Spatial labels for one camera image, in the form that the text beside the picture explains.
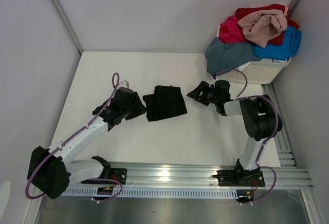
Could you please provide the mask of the black t shirt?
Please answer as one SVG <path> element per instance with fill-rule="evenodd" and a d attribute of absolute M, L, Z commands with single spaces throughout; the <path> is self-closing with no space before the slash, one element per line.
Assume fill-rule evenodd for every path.
<path fill-rule="evenodd" d="M 178 117 L 187 114 L 187 108 L 180 87 L 157 85 L 154 93 L 144 95 L 149 122 Z"/>

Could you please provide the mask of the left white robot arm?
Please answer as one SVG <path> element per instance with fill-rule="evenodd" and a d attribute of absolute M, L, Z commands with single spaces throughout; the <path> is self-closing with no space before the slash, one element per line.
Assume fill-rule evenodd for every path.
<path fill-rule="evenodd" d="M 120 184 L 112 176 L 111 164 L 100 156 L 75 162 L 75 158 L 96 139 L 109 132 L 122 120 L 134 119 L 146 112 L 137 92 L 119 87 L 110 98 L 93 112 L 87 123 L 58 145 L 38 146 L 31 154 L 28 183 L 25 194 L 29 199 L 29 187 L 34 185 L 43 195 L 55 199 L 75 183 Z"/>

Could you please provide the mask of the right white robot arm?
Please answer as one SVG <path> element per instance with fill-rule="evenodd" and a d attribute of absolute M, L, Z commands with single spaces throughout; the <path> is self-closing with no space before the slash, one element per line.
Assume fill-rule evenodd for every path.
<path fill-rule="evenodd" d="M 282 120 L 269 95 L 231 99 L 228 81 L 216 80 L 200 84 L 187 96 L 205 106 L 214 104 L 222 116 L 242 116 L 248 135 L 242 156 L 233 170 L 218 170 L 214 178 L 220 186 L 264 187 L 259 160 L 267 142 L 282 129 Z"/>

